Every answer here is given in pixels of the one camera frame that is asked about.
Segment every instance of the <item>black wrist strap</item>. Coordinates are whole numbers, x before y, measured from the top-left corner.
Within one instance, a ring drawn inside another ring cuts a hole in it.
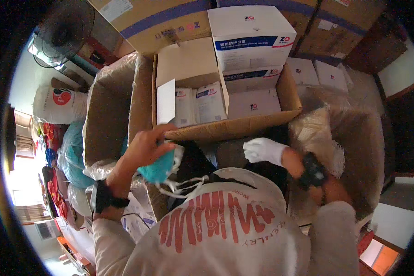
[[[325,172],[325,167],[319,163],[312,152],[307,153],[304,156],[302,162],[305,171],[298,179],[300,187],[303,190],[308,191],[311,185],[315,187],[322,186],[328,178]]]
[[[100,214],[109,206],[124,208],[129,205],[130,200],[127,198],[114,197],[110,188],[106,185],[105,180],[95,181],[94,189],[97,189],[95,198],[95,212]]]

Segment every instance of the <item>white glove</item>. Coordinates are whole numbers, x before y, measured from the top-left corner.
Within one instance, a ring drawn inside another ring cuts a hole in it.
[[[245,142],[242,146],[245,158],[247,158],[250,163],[268,161],[281,167],[284,167],[282,166],[281,160],[282,153],[286,147],[288,146],[268,138],[256,138]]]

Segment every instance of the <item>white cord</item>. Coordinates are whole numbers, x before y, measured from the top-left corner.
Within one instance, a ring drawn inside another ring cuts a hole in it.
[[[159,184],[159,183],[155,183],[155,187],[158,189],[158,191],[160,191],[160,193],[162,193],[162,194],[165,194],[165,195],[168,195],[168,196],[171,196],[171,197],[174,197],[174,198],[187,198],[191,193],[193,193],[193,192],[195,192],[195,191],[197,191],[197,190],[199,190],[199,188],[204,184],[204,182],[206,181],[206,180],[209,180],[209,177],[208,177],[208,175],[204,175],[203,177],[201,177],[201,178],[199,178],[199,177],[197,177],[197,178],[192,178],[192,179],[189,179],[189,180],[187,180],[187,181],[184,181],[184,182],[182,182],[182,183],[178,183],[178,182],[176,182],[176,181],[171,181],[171,180],[166,180],[165,182],[164,182],[164,184],[166,184],[171,190],[172,190],[172,192],[169,192],[169,191],[166,191],[166,190],[164,190],[163,188],[161,188],[161,185]],[[188,182],[193,182],[193,181],[199,181],[198,183],[196,183],[196,184],[194,184],[194,185],[192,185],[192,186],[189,186],[189,187],[186,187],[186,188],[182,188],[182,189],[178,189],[177,187],[178,186],[181,186],[181,185],[183,185],[183,184],[185,184],[185,183],[188,183]],[[190,188],[193,188],[193,187],[196,187],[193,191],[191,191],[189,194],[187,194],[187,195],[185,195],[185,196],[183,196],[183,195],[180,195],[180,193],[182,192],[182,191],[184,191],[184,190],[187,190],[187,189],[190,189]]]

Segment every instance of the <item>red logo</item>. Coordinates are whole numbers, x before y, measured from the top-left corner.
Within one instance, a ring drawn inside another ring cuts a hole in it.
[[[52,98],[59,106],[67,104],[71,100],[71,97],[71,92],[67,90],[54,88],[54,91],[52,92]]]

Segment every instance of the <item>red logo print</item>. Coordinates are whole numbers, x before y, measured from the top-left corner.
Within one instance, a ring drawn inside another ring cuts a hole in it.
[[[52,92],[52,98],[54,102],[59,106],[67,104],[71,100],[71,97],[71,92],[67,90],[54,88]]]
[[[224,209],[229,210],[230,221],[225,220]],[[224,195],[222,191],[205,193],[190,200],[188,207],[177,208],[173,213],[165,216],[160,222],[158,235],[160,244],[170,247],[174,242],[175,251],[181,253],[183,235],[187,237],[188,243],[192,246],[201,243],[203,237],[210,238],[214,235],[220,236],[223,240],[232,238],[234,243],[239,243],[237,234],[239,225],[244,234],[248,234],[252,227],[256,233],[261,233],[267,224],[272,224],[274,218],[275,215],[269,208],[261,207],[259,204],[248,203],[241,207],[237,197],[234,197],[232,193],[227,193],[227,195]],[[206,229],[203,228],[203,221],[207,225]],[[231,237],[227,236],[226,224],[231,228]]]

